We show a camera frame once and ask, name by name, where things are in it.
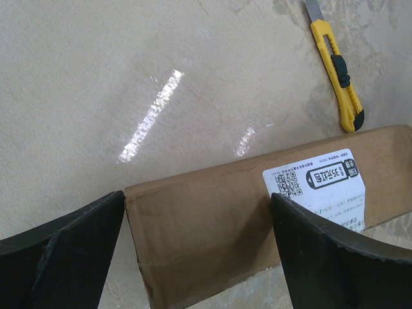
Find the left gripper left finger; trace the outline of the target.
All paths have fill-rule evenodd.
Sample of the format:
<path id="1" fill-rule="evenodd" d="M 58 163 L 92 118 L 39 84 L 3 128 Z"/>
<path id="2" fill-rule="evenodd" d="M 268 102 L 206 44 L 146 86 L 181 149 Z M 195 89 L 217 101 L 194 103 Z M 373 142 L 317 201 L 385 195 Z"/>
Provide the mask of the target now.
<path id="1" fill-rule="evenodd" d="M 111 192 L 1 240 L 1 308 L 97 308 L 124 217 Z"/>

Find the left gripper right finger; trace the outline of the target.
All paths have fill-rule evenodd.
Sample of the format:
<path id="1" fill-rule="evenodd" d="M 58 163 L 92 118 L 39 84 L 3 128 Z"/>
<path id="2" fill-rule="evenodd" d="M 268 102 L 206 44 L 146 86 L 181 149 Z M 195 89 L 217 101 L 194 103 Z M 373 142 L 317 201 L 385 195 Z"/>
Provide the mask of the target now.
<path id="1" fill-rule="evenodd" d="M 270 210 L 294 308 L 411 308 L 411 250 L 324 219 L 280 194 Z"/>

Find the brown cardboard express box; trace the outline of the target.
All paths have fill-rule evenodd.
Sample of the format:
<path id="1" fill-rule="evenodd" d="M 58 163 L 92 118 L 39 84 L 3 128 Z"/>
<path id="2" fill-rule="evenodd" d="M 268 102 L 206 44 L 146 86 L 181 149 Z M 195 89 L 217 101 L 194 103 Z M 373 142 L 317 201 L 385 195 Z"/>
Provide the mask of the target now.
<path id="1" fill-rule="evenodd" d="M 151 308 L 185 308 L 280 258 L 270 195 L 365 229 L 411 211 L 411 127 L 352 133 L 128 187 Z"/>

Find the yellow utility knife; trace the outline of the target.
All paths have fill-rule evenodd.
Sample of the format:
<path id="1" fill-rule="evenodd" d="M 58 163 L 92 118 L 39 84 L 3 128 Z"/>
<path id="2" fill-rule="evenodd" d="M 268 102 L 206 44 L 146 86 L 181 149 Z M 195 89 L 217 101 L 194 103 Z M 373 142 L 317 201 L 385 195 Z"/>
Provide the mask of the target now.
<path id="1" fill-rule="evenodd" d="M 305 5 L 316 46 L 337 97 L 341 126 L 348 133 L 356 132 L 364 123 L 364 108 L 351 82 L 346 61 L 330 23 L 324 20 L 319 3 L 306 1 Z"/>

